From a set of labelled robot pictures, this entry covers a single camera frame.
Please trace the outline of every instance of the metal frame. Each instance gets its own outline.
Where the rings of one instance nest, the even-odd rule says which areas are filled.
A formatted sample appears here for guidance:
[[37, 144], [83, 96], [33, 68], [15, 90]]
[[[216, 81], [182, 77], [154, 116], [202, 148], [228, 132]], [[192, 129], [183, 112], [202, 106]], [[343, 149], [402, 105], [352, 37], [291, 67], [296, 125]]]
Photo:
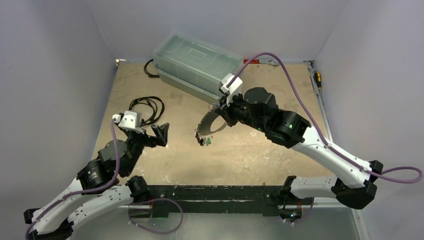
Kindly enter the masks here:
[[[318, 90], [317, 83], [314, 80], [314, 73], [317, 72], [317, 69], [313, 67], [314, 61], [305, 61], [304, 64], [307, 66], [309, 72], [310, 81], [312, 83], [313, 92], [315, 93], [316, 100], [319, 105], [319, 110], [321, 111], [322, 119], [324, 121], [325, 130], [327, 132], [327, 137], [333, 141], [333, 136], [330, 131], [329, 122], [327, 120], [326, 111], [324, 110], [324, 101], [322, 92]], [[356, 229], [361, 240], [370, 240], [368, 234], [367, 226], [365, 225], [364, 218], [362, 216], [362, 211], [357, 209], [352, 209], [352, 215], [355, 221]]]

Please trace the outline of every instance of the black cable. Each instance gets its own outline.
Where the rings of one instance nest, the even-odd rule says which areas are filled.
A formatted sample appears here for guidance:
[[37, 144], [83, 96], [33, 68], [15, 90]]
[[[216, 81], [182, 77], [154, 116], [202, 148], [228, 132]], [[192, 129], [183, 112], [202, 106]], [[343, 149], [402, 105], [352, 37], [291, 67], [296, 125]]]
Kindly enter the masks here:
[[151, 74], [150, 72], [147, 71], [147, 66], [149, 65], [149, 63], [153, 62], [153, 59], [149, 60], [148, 62], [146, 62], [146, 64], [144, 65], [144, 73], [147, 74], [147, 76], [149, 78], [159, 78], [159, 75], [157, 74]]
[[[154, 100], [159, 101], [162, 105], [158, 116], [156, 116], [158, 114], [158, 105], [156, 104]], [[128, 109], [133, 110], [134, 106], [138, 104], [149, 106], [153, 110], [152, 115], [147, 120], [141, 119], [141, 127], [156, 123], [165, 111], [164, 102], [157, 96], [145, 96], [145, 97], [136, 98], [131, 101]]]

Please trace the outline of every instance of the wooden board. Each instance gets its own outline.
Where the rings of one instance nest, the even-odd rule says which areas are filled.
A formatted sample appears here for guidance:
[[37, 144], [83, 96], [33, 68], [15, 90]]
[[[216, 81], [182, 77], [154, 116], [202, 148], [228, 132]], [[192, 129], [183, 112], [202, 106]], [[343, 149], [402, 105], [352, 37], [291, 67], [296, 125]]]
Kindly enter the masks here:
[[[112, 139], [110, 119], [128, 109], [133, 99], [157, 96], [165, 112], [157, 124], [170, 123], [168, 146], [145, 148], [131, 176], [144, 176], [148, 184], [163, 185], [282, 185], [287, 176], [321, 177], [331, 174], [309, 157], [267, 140], [263, 133], [237, 124], [214, 134], [211, 145], [199, 146], [195, 128], [208, 111], [209, 103], [179, 90], [160, 78], [148, 78], [144, 63], [121, 63], [116, 73], [107, 109], [101, 124], [95, 152]], [[156, 73], [149, 66], [151, 73]], [[287, 69], [297, 91], [321, 129], [324, 128], [308, 69], [303, 64], [289, 64]], [[252, 64], [241, 76], [243, 93], [264, 87], [276, 97], [280, 109], [308, 116], [297, 102], [280, 66]], [[135, 110], [148, 118], [152, 111], [144, 106]], [[223, 120], [214, 122], [218, 128]], [[117, 129], [117, 136], [125, 135]]]

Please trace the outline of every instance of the white wall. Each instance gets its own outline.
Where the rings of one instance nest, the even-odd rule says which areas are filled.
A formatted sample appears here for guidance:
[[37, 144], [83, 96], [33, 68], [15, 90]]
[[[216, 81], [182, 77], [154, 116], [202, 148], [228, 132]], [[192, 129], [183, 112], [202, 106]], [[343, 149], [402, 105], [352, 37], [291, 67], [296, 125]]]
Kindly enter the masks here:
[[84, 0], [0, 2], [0, 233], [91, 160], [115, 64]]
[[317, 57], [347, 0], [87, 0], [115, 58], [147, 60], [180, 30], [245, 58]]
[[[316, 59], [334, 141], [386, 169], [424, 169], [423, 13], [422, 0], [350, 0]], [[371, 239], [423, 239], [424, 183], [376, 184]]]

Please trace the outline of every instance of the purple cable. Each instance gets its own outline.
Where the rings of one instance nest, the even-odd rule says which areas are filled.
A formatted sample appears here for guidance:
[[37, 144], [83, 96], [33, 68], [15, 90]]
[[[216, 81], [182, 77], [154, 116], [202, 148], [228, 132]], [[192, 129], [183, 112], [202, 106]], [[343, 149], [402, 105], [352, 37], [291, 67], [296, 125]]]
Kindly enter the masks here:
[[80, 190], [80, 191], [72, 191], [68, 194], [65, 194], [62, 196], [62, 199], [59, 199], [55, 202], [53, 202], [50, 206], [46, 207], [46, 209], [44, 211], [42, 211], [40, 213], [40, 215], [38, 215], [38, 217], [35, 219], [35, 221], [33, 221], [28, 229], [25, 232], [25, 239], [26, 240], [30, 240], [29, 239], [29, 235], [31, 232], [31, 229], [34, 227], [34, 225], [40, 221], [40, 219], [47, 213], [49, 212], [52, 208], [56, 207], [60, 202], [65, 201], [67, 198], [78, 195], [78, 194], [89, 194], [89, 193], [93, 193], [93, 192], [97, 192], [97, 191], [102, 191], [105, 189], [109, 189], [110, 187], [112, 187], [112, 185], [114, 184], [115, 180], [118, 177], [118, 173], [119, 173], [119, 168], [120, 168], [120, 156], [119, 156], [119, 150], [118, 150], [118, 141], [117, 141], [117, 135], [115, 133], [115, 129], [114, 129], [114, 123], [115, 123], [115, 118], [112, 119], [112, 121], [110, 122], [110, 131], [112, 133], [112, 139], [113, 139], [113, 146], [115, 148], [115, 156], [116, 156], [116, 167], [115, 167], [115, 173], [113, 174], [113, 177], [110, 181], [108, 181], [105, 185], [93, 188], [93, 189], [87, 189], [87, 190]]
[[[295, 88], [295, 85], [293, 84], [292, 78], [289, 75], [289, 71], [287, 71], [286, 66], [284, 66], [283, 62], [273, 53], [271, 52], [261, 52], [256, 54], [255, 56], [253, 56], [251, 59], [249, 59], [241, 68], [240, 70], [235, 74], [235, 76], [231, 79], [231, 81], [226, 85], [227, 88], [229, 88], [231, 86], [231, 84], [236, 80], [237, 77], [240, 76], [240, 74], [243, 72], [243, 70], [249, 65], [249, 63], [260, 57], [263, 55], [268, 55], [271, 56], [273, 58], [275, 58], [278, 63], [281, 65], [282, 69], [284, 70], [285, 75], [287, 76], [288, 82], [290, 83], [291, 89], [293, 90], [294, 95], [296, 96], [297, 101], [300, 103], [300, 105], [302, 106], [303, 110], [306, 112], [307, 116], [309, 117], [309, 119], [312, 121], [312, 124], [315, 126], [316, 131], [319, 135], [319, 138], [322, 140], [322, 142], [328, 147], [328, 149], [330, 149], [333, 153], [335, 153], [336, 155], [338, 155], [339, 157], [341, 157], [342, 159], [346, 160], [348, 163], [352, 164], [353, 166], [357, 167], [358, 169], [360, 169], [361, 171], [365, 171], [366, 173], [376, 176], [378, 178], [387, 180], [387, 181], [391, 181], [391, 182], [395, 182], [395, 183], [400, 183], [400, 184], [413, 184], [413, 183], [417, 183], [419, 181], [421, 181], [423, 179], [423, 171], [417, 167], [413, 167], [413, 166], [399, 166], [399, 167], [395, 167], [395, 168], [390, 168], [387, 169], [385, 171], [383, 171], [381, 174], [375, 173], [373, 171], [370, 170], [364, 170], [364, 167], [362, 165], [357, 164], [356, 162], [354, 162], [353, 160], [351, 160], [350, 158], [348, 158], [347, 156], [345, 156], [344, 154], [342, 154], [341, 152], [337, 151], [337, 149], [333, 148], [331, 145], [329, 145], [329, 142], [327, 141], [327, 139], [324, 137], [323, 132], [321, 131], [320, 127], [318, 126], [317, 122], [315, 121], [314, 117], [312, 116], [312, 114], [308, 111], [307, 107], [305, 106], [304, 102], [301, 100], [301, 97], [298, 94], [298, 91]], [[414, 179], [409, 179], [409, 180], [403, 180], [403, 179], [396, 179], [393, 177], [388, 177], [388, 176], [383, 176], [384, 174], [393, 172], [393, 171], [398, 171], [398, 170], [414, 170], [418, 173], [418, 177], [414, 178]]]
[[168, 230], [168, 231], [157, 231], [157, 230], [150, 229], [148, 227], [142, 226], [142, 225], [136, 223], [135, 221], [133, 221], [133, 219], [130, 216], [130, 211], [128, 211], [128, 219], [129, 219], [129, 221], [134, 226], [139, 227], [141, 229], [144, 229], [144, 230], [146, 230], [148, 232], [151, 232], [151, 233], [154, 233], [154, 234], [163, 234], [164, 235], [164, 234], [170, 234], [170, 233], [175, 232], [181, 226], [181, 224], [183, 223], [183, 217], [184, 217], [184, 215], [183, 215], [183, 209], [181, 208], [181, 206], [176, 201], [174, 201], [172, 199], [169, 199], [169, 198], [156, 198], [156, 199], [152, 199], [152, 200], [148, 200], [148, 201], [137, 203], [137, 205], [149, 204], [149, 203], [158, 202], [158, 201], [167, 201], [167, 202], [170, 202], [170, 203], [175, 204], [178, 207], [179, 212], [181, 213], [181, 218], [179, 219], [179, 223], [178, 223], [178, 225], [176, 227], [174, 227], [173, 229]]

